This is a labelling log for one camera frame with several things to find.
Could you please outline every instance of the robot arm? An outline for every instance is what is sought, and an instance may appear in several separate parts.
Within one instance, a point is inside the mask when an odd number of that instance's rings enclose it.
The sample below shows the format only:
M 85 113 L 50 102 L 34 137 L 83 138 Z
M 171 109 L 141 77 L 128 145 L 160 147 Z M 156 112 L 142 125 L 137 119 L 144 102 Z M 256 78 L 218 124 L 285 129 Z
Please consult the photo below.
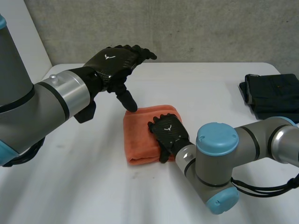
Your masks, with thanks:
M 149 129 L 162 145 L 161 150 L 166 148 L 175 155 L 178 167 L 212 213 L 231 209 L 239 200 L 238 190 L 251 196 L 271 197 L 299 186 L 299 175 L 272 188 L 253 187 L 232 178 L 234 167 L 266 157 L 299 167 L 299 128 L 291 120 L 273 117 L 237 128 L 209 123 L 198 130 L 196 145 L 189 142 L 178 122 L 175 116 L 161 116 L 154 118 L 154 124 L 149 123 Z M 172 125 L 173 131 L 163 131 L 163 125 Z M 184 144 L 177 147 L 176 142 Z
M 32 84 L 0 15 L 0 165 L 28 148 L 71 117 L 79 123 L 93 118 L 94 97 L 115 92 L 123 106 L 137 110 L 125 81 L 145 59 L 156 59 L 148 49 L 116 46 L 97 53 L 82 68 L 66 70 Z

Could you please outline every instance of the table surface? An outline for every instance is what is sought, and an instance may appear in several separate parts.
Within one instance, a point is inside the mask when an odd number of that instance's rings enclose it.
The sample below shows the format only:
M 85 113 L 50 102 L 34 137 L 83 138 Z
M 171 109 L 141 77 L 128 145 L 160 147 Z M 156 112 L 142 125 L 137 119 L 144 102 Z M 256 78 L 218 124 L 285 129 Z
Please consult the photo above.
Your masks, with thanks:
M 54 66 L 46 75 L 81 64 Z M 255 122 L 238 84 L 246 74 L 279 74 L 266 63 L 144 63 L 126 85 L 139 107 L 169 104 L 195 142 L 209 122 Z M 100 93 L 92 121 L 74 118 L 53 131 L 37 156 L 0 169 L 1 224 L 297 224 L 299 190 L 275 198 L 240 194 L 238 204 L 212 215 L 173 162 L 130 166 L 123 146 L 125 109 Z M 262 159 L 233 177 L 256 186 L 285 184 L 299 169 Z

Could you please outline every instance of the folded towel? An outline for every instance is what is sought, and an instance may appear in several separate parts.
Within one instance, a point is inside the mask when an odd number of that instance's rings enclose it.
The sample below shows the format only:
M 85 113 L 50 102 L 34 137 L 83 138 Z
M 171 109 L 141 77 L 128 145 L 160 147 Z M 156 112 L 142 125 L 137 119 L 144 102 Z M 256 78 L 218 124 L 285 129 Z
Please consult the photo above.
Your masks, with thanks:
M 170 105 L 159 105 L 139 108 L 137 112 L 126 112 L 123 118 L 124 144 L 127 161 L 130 165 L 140 165 L 158 162 L 160 157 L 160 146 L 154 135 L 150 133 L 148 122 L 153 117 L 161 114 L 175 114 L 180 121 L 181 117 L 177 110 Z

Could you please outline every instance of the concrete wall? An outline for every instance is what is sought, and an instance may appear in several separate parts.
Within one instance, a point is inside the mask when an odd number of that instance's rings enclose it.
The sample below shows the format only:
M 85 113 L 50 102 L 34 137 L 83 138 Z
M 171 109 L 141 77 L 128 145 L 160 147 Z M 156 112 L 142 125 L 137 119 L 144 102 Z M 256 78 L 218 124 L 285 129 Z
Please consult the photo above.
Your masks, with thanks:
M 139 44 L 159 62 L 268 62 L 299 73 L 299 0 L 25 0 L 53 64 Z

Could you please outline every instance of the carbon fiber hand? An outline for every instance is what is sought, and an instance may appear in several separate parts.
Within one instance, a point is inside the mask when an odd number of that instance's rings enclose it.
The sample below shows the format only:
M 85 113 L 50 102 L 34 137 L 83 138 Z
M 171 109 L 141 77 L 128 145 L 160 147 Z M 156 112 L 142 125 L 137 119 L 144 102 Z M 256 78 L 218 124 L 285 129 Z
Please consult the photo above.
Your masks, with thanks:
M 123 106 L 128 111 L 135 112 L 137 104 L 124 83 L 137 65 L 146 59 L 156 58 L 154 53 L 138 45 L 118 45 L 101 50 L 84 67 L 93 68 L 97 72 L 102 81 L 102 91 L 115 92 Z
M 154 117 L 153 120 L 154 123 L 149 122 L 148 126 L 160 145 L 161 163 L 167 162 L 171 154 L 176 156 L 181 148 L 191 144 L 188 132 L 176 115 L 161 114 L 160 118 Z

